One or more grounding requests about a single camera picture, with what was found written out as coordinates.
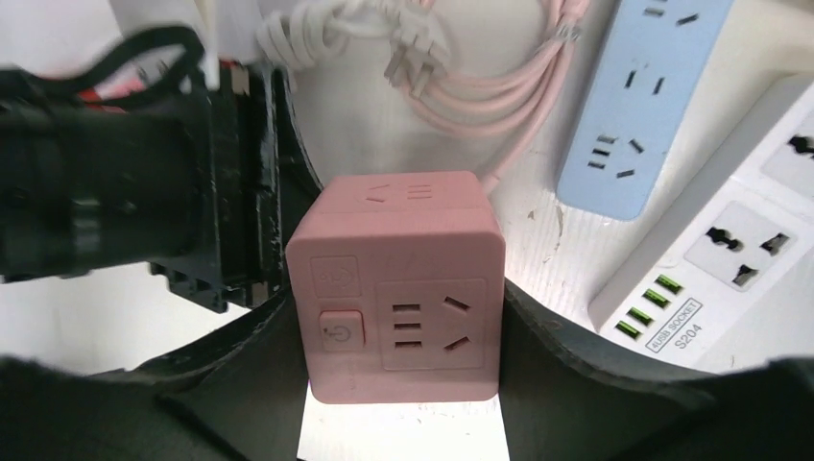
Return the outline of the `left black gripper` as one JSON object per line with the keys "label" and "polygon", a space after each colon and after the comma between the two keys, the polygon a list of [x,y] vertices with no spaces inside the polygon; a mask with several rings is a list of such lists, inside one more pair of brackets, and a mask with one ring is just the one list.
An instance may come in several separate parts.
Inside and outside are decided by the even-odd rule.
{"label": "left black gripper", "polygon": [[73,77],[1,73],[1,280],[145,262],[217,313],[288,285],[284,248],[322,185],[287,73],[148,28]]}

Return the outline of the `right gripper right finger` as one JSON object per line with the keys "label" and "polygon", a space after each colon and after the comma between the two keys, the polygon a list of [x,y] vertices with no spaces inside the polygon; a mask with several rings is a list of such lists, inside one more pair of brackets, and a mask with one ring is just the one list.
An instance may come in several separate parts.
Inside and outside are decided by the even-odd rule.
{"label": "right gripper right finger", "polygon": [[667,364],[505,288],[499,400],[514,460],[809,460],[813,361]]}

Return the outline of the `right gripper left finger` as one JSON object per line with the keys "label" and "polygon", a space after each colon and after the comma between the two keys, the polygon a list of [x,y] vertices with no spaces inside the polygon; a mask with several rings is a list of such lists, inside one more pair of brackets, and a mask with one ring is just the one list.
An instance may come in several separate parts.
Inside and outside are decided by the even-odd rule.
{"label": "right gripper left finger", "polygon": [[289,291],[130,370],[1,360],[5,460],[294,460],[307,373]]}

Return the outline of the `pink cube plug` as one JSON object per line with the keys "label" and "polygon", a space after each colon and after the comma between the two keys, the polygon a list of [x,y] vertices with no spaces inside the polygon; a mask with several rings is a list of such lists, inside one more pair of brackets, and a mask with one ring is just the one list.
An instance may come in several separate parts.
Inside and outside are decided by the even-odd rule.
{"label": "pink cube plug", "polygon": [[491,399],[505,255],[471,172],[333,179],[285,252],[314,397],[326,404]]}

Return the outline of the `small white power strip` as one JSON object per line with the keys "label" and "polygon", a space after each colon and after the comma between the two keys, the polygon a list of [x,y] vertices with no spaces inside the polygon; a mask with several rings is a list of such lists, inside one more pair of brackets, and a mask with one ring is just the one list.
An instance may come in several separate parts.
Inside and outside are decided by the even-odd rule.
{"label": "small white power strip", "polygon": [[689,367],[813,248],[813,79],[781,78],[590,302],[603,338]]}

